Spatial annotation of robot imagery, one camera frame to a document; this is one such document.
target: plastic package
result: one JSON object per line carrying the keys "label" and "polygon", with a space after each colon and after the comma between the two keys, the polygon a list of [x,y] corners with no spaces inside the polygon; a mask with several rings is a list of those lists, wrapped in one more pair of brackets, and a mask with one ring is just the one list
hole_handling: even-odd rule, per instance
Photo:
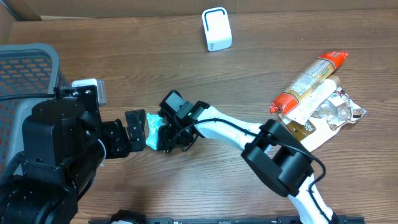
{"label": "plastic package", "polygon": [[308,121],[301,125],[279,114],[290,132],[308,150],[313,151],[332,138],[347,123],[355,123],[366,110],[355,104],[339,87],[322,102]]}
{"label": "plastic package", "polygon": [[149,134],[146,139],[147,146],[157,150],[159,128],[164,125],[163,118],[157,114],[147,114]]}
{"label": "plastic package", "polygon": [[347,55],[346,52],[329,52],[321,55],[293,81],[288,89],[274,99],[271,103],[270,113],[281,111],[283,115],[286,115],[291,112],[343,64]]}
{"label": "plastic package", "polygon": [[327,99],[340,85],[336,75],[330,75],[312,93],[307,96],[296,108],[286,115],[301,125],[304,125],[318,106]]}

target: gray plastic basket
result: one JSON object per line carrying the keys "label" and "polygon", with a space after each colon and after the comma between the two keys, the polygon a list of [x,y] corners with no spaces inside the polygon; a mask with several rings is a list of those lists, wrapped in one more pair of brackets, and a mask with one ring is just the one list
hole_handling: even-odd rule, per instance
{"label": "gray plastic basket", "polygon": [[[69,86],[57,52],[47,44],[0,45],[0,96],[53,93]],[[0,101],[0,176],[7,162],[23,150],[22,123],[32,107],[46,99]]]}

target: cardboard box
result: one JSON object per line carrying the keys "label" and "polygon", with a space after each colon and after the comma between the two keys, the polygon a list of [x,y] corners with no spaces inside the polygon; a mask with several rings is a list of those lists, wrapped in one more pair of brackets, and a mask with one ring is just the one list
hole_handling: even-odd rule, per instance
{"label": "cardboard box", "polygon": [[8,10],[0,4],[0,44],[7,44],[10,35],[12,23],[16,20]]}
{"label": "cardboard box", "polygon": [[200,15],[212,7],[228,13],[388,9],[396,0],[5,0],[28,20],[41,17],[102,18]]}

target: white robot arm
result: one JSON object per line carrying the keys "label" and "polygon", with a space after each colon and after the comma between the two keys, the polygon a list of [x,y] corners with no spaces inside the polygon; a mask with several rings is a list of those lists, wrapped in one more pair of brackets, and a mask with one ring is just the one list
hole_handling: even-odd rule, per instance
{"label": "white robot arm", "polygon": [[[242,157],[262,182],[275,193],[292,201],[303,224],[339,223],[316,186],[311,188],[312,196],[308,191],[314,181],[310,165],[312,159],[300,151],[312,155],[280,123],[270,120],[262,125],[240,121],[204,102],[193,105],[184,101],[176,91],[171,91],[160,107],[161,115],[162,112],[166,114],[169,122],[178,123],[181,129],[175,138],[195,133],[203,138],[223,141],[242,151]],[[178,144],[175,138],[171,141]],[[276,142],[298,151],[282,146],[271,159],[267,153]]]}

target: wood grain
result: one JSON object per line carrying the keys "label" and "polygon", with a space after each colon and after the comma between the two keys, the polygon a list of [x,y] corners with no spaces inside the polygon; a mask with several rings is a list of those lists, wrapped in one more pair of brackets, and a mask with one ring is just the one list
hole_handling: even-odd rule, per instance
{"label": "wood grain", "polygon": [[[276,118],[270,102],[317,56],[348,51],[336,74],[368,113],[315,151],[328,168],[318,188],[338,214],[397,223],[397,21],[398,9],[230,15],[233,46],[213,53],[206,51],[200,16],[18,22],[10,42],[52,45],[69,80],[105,80],[105,121],[124,120],[126,110],[155,113],[176,89],[186,100],[263,123]],[[106,161],[72,223],[122,208],[173,218],[297,214],[237,150],[207,139],[186,153],[146,149]]]}

